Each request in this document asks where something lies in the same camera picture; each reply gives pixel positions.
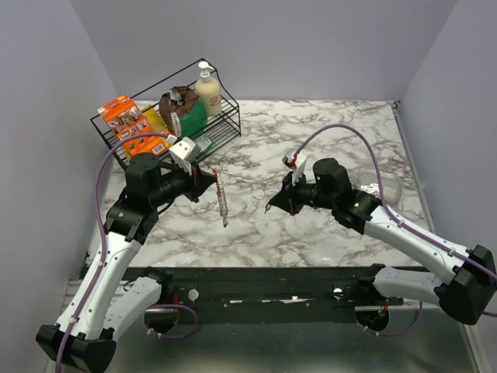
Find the red handled metal key holder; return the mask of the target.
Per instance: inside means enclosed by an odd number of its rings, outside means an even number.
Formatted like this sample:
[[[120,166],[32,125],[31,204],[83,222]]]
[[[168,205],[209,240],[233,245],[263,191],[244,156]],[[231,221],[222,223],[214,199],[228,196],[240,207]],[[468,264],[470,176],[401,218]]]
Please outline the red handled metal key holder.
[[[220,183],[218,171],[215,167],[213,168],[213,174],[214,174],[214,177],[216,179],[215,184],[216,184],[216,191],[217,191],[217,200],[218,200],[219,209],[220,209],[220,216],[221,217],[228,216],[228,204],[227,204],[226,196],[224,193],[224,187]]]

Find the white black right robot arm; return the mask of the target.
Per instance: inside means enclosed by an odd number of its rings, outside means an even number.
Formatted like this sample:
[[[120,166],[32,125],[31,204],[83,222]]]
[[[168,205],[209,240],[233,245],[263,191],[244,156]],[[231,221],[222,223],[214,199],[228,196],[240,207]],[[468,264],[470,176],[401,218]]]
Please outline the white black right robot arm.
[[[492,252],[447,241],[393,212],[373,194],[352,187],[346,169],[335,159],[318,160],[315,181],[299,162],[283,178],[280,191],[267,207],[291,215],[305,206],[327,209],[342,226],[380,240],[425,267],[423,272],[380,267],[357,285],[359,299],[372,305],[383,297],[408,298],[438,305],[452,319],[474,325],[496,293]]]

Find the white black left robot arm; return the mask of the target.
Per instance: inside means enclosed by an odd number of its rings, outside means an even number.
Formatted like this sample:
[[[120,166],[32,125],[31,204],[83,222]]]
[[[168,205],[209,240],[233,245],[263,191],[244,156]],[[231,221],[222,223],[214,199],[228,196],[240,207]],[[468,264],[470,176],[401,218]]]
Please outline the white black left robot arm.
[[[112,299],[160,213],[180,196],[197,202],[217,178],[196,162],[167,163],[143,153],[131,158],[125,180],[106,217],[97,218],[101,245],[71,303],[55,324],[42,325],[36,335],[57,372],[63,367],[104,372],[133,321],[146,308],[171,301],[169,279],[148,276],[139,278],[138,290]]]

